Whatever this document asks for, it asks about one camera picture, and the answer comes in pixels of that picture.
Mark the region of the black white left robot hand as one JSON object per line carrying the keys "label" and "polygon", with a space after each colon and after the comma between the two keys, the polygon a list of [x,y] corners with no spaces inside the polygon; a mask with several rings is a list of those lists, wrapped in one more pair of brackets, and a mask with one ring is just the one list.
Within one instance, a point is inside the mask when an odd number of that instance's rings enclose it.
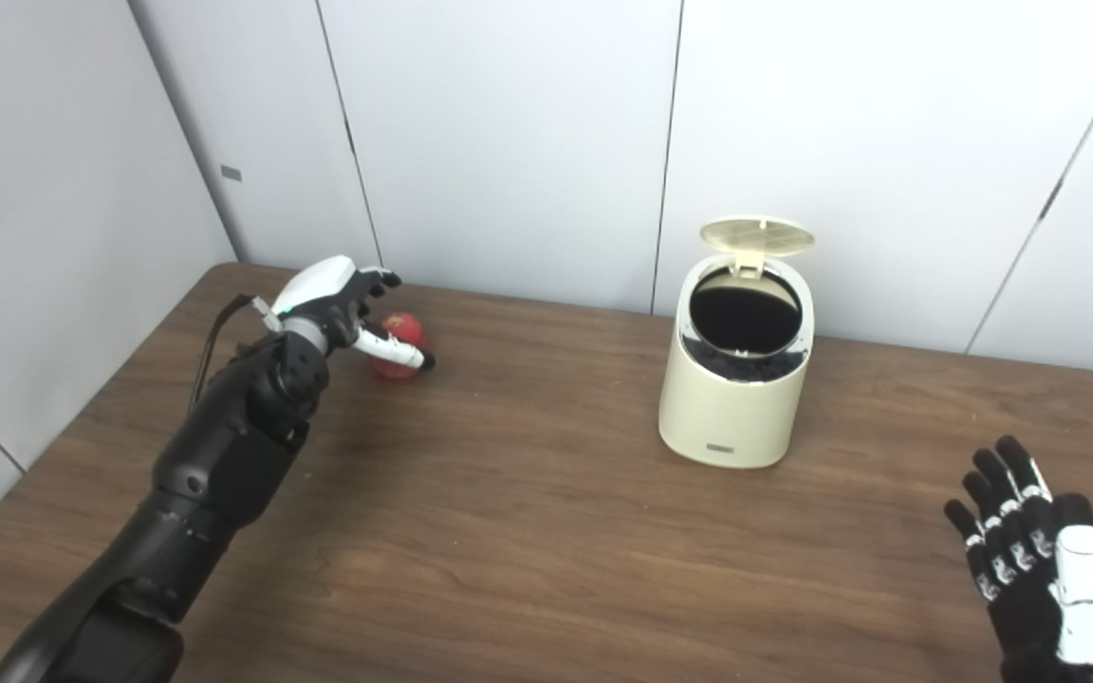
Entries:
{"label": "black white left robot hand", "polygon": [[402,285],[389,268],[359,268],[334,255],[301,269],[265,314],[270,330],[306,339],[322,356],[353,348],[374,360],[418,370],[436,367],[435,356],[367,321],[368,301]]}

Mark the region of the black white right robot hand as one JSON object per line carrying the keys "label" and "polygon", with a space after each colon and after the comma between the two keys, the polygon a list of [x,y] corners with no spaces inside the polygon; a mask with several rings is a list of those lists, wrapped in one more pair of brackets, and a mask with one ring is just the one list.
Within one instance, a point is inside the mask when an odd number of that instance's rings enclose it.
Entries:
{"label": "black white right robot hand", "polygon": [[1004,682],[1093,682],[1093,503],[1055,493],[1004,435],[977,450],[947,501],[1001,650]]}

